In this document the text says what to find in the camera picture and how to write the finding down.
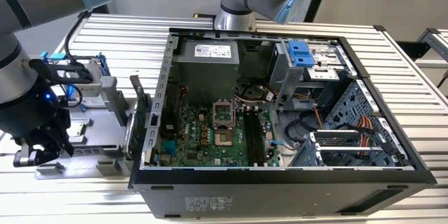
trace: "aluminum extrusion table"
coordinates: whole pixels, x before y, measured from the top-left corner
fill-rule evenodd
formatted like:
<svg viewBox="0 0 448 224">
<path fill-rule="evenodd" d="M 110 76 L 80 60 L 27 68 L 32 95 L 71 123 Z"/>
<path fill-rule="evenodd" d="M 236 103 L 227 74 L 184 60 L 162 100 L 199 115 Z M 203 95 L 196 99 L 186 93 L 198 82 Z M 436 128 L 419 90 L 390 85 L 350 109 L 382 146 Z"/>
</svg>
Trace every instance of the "aluminum extrusion table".
<svg viewBox="0 0 448 224">
<path fill-rule="evenodd" d="M 72 54 L 96 55 L 103 52 L 124 95 L 135 95 L 128 80 L 134 74 L 139 75 L 147 92 L 154 95 L 171 27 L 212 29 L 214 22 L 207 18 L 92 15 L 83 21 L 72 37 Z M 312 23 L 278 25 L 258 21 L 258 31 L 262 33 L 347 38 L 439 184 L 368 217 L 204 219 L 202 222 L 448 222 L 448 101 L 390 34 L 376 28 Z M 35 167 L 14 168 L 12 158 L 11 155 L 0 155 L 0 202 L 4 203 L 0 216 L 22 216 L 15 219 L 20 222 L 56 222 L 67 218 L 92 222 L 98 218 L 102 222 L 116 223 L 151 221 L 154 218 L 142 196 L 127 190 L 127 177 L 36 180 Z"/>
</svg>

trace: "expansion slot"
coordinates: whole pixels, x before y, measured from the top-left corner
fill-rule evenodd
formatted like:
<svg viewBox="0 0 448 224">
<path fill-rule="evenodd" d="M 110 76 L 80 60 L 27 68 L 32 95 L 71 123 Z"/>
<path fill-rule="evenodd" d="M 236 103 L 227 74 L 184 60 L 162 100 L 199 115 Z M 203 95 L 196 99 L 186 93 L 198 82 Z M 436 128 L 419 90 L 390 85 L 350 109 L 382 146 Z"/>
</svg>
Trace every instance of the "expansion slot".
<svg viewBox="0 0 448 224">
<path fill-rule="evenodd" d="M 244 111 L 243 118 L 248 163 L 251 166 L 263 166 L 264 146 L 258 111 Z"/>
</svg>

